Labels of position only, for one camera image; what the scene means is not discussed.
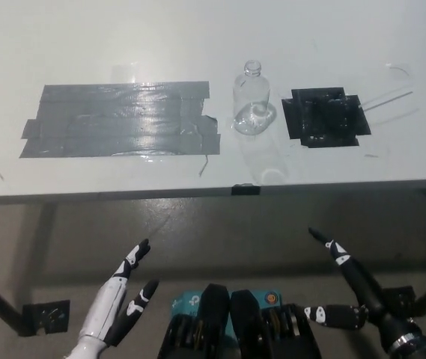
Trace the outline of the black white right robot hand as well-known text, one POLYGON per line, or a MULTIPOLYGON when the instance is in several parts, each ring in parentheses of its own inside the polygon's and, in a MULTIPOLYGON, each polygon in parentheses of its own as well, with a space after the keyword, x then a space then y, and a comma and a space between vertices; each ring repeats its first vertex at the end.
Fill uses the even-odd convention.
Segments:
POLYGON ((382 287, 339 242, 313 227, 309 227, 308 231, 328 249, 356 295, 358 303, 368 311, 368 322, 378 329, 380 343, 385 352, 392 354, 402 346, 417 346, 425 339, 422 330, 413 320, 401 318, 393 313, 386 303, 382 287))

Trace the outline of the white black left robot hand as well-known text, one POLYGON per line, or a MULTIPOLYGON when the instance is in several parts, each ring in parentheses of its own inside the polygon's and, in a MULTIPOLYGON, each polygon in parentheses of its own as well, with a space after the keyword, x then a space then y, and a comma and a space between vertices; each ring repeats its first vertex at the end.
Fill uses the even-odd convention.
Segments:
POLYGON ((80 340, 96 340, 107 347, 117 346, 137 323, 152 299, 159 281, 148 281, 126 307, 122 305, 130 275, 149 250, 148 239, 137 244, 100 287, 79 332, 80 340))

